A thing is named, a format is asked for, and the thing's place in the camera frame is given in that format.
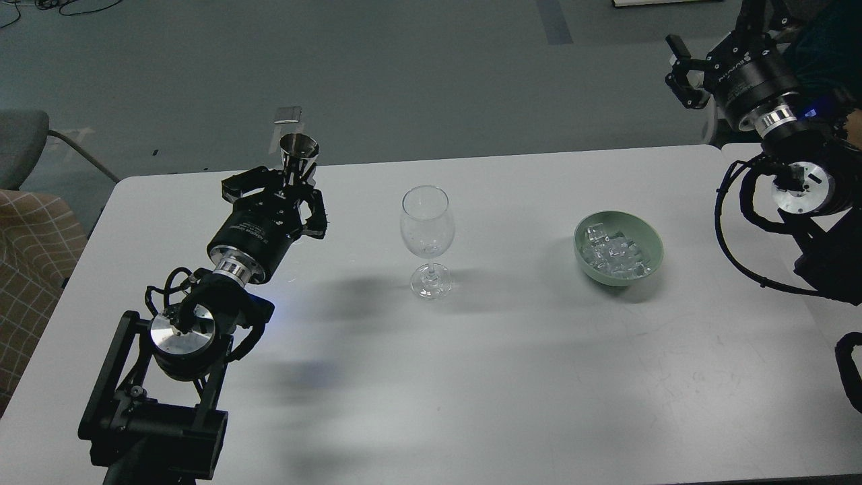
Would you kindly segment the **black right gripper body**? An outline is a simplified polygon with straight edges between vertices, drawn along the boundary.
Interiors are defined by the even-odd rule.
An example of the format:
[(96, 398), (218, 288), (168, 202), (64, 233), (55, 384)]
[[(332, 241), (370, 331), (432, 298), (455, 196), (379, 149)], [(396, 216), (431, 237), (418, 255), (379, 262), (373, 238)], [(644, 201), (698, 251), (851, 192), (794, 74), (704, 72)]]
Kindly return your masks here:
[(801, 94), (801, 83), (767, 34), (732, 31), (707, 54), (703, 88), (736, 131), (754, 130), (752, 112), (782, 96)]

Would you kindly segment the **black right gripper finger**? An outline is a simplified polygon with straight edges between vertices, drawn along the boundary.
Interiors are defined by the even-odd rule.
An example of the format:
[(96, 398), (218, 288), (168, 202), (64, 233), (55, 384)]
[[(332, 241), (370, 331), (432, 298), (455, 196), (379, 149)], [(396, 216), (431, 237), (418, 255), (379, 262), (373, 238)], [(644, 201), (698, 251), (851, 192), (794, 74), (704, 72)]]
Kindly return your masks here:
[(665, 42), (672, 52), (671, 71), (665, 76), (666, 86), (670, 88), (681, 105), (686, 108), (705, 108), (711, 94), (700, 86), (694, 86), (689, 75), (702, 74), (703, 82), (706, 73), (714, 70), (715, 64), (707, 59), (694, 59), (686, 44), (677, 34), (668, 34)]
[(776, 41), (792, 41), (801, 31), (801, 19), (785, 1), (742, 1), (737, 31), (746, 36), (769, 34)]

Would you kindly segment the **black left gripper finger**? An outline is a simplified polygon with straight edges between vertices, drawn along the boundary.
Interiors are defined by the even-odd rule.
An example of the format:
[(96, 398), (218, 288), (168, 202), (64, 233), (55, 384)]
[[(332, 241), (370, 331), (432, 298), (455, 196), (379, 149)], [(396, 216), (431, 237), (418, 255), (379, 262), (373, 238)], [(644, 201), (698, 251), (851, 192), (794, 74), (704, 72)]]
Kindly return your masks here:
[(323, 193), (315, 187), (313, 176), (316, 169), (317, 163), (311, 162), (298, 179), (300, 199), (310, 209), (310, 215), (306, 218), (302, 234), (323, 240), (327, 232), (327, 213)]
[(284, 172), (258, 166), (222, 179), (222, 199), (228, 203), (284, 202)]

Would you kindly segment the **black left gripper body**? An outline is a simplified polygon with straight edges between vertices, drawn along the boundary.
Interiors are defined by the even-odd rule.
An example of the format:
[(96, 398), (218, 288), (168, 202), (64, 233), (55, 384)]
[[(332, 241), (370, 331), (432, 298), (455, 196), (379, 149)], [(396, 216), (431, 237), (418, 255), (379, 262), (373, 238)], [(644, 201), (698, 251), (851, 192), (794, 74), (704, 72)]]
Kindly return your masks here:
[(230, 215), (207, 245), (213, 264), (232, 251), (249, 270), (248, 283), (270, 282), (290, 246), (304, 236), (310, 215), (295, 185), (284, 187), (284, 197), (284, 202), (231, 203)]

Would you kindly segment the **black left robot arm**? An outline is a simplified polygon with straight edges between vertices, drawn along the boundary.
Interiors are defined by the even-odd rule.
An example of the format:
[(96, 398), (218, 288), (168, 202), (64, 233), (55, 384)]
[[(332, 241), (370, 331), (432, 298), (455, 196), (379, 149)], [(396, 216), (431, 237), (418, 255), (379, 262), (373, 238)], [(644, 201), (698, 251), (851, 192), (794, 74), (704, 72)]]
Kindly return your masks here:
[(231, 211), (206, 248), (209, 267), (177, 267), (126, 311), (78, 424), (105, 484), (197, 484), (215, 475), (228, 413), (228, 366), (261, 341), (275, 313), (270, 282), (293, 243), (322, 239), (313, 156), (284, 156), (222, 181)]

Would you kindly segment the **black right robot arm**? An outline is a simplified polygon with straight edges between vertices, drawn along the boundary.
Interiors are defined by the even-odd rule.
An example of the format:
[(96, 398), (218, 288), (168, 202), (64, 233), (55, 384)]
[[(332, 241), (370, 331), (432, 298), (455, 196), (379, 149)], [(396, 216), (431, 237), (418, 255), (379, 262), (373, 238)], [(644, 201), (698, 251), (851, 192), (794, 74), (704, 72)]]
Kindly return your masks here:
[[(680, 36), (665, 83), (686, 108), (714, 102), (762, 153), (732, 162), (715, 199), (715, 236), (744, 276), (786, 294), (860, 305), (860, 2), (831, 1), (802, 20), (785, 1), (744, 1), (735, 27), (703, 59)], [(788, 234), (793, 271), (807, 288), (761, 276), (737, 261), (723, 206), (739, 182), (739, 209), (754, 226)]]

